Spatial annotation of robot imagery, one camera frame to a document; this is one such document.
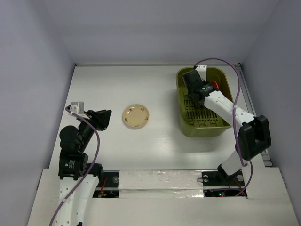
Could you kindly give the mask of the brown yellow plate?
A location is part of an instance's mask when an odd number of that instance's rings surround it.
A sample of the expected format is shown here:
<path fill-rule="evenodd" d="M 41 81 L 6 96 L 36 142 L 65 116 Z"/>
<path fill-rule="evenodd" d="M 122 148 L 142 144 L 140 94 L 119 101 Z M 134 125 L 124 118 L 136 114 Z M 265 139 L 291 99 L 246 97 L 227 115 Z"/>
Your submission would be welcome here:
<path fill-rule="evenodd" d="M 204 100 L 201 101 L 193 101 L 194 102 L 194 107 L 197 109 L 203 109 L 204 106 Z"/>

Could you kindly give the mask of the beige patterned plate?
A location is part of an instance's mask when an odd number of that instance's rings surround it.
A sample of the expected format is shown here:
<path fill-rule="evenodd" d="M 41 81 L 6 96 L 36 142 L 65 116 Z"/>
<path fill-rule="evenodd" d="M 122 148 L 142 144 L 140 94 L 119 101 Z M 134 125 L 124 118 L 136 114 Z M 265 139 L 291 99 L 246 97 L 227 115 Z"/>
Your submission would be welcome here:
<path fill-rule="evenodd" d="M 141 129 L 148 123 L 149 119 L 148 108 L 141 104 L 129 105 L 122 113 L 122 120 L 130 129 Z"/>

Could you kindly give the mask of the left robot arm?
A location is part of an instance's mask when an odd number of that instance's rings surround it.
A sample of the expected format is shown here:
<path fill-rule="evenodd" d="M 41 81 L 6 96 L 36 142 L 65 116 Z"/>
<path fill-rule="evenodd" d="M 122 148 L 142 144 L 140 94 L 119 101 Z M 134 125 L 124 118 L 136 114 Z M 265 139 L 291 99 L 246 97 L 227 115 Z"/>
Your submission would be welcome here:
<path fill-rule="evenodd" d="M 104 181 L 102 164 L 96 163 L 100 151 L 99 132 L 107 129 L 112 111 L 85 112 L 75 105 L 65 109 L 80 124 L 66 126 L 59 134 L 59 205 L 49 224 L 82 226 L 93 193 Z"/>

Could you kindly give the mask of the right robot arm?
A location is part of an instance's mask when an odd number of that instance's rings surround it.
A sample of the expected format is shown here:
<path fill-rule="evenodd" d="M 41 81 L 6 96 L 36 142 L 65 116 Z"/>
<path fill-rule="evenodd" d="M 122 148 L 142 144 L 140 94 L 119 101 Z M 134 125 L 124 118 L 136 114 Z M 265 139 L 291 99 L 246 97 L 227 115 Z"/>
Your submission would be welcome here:
<path fill-rule="evenodd" d="M 242 167 L 271 146 L 269 121 L 263 115 L 255 116 L 238 107 L 205 78 L 206 70 L 200 69 L 190 70 L 182 76 L 188 98 L 212 110 L 233 128 L 235 151 L 218 166 L 216 173 L 217 181 L 226 185 Z"/>

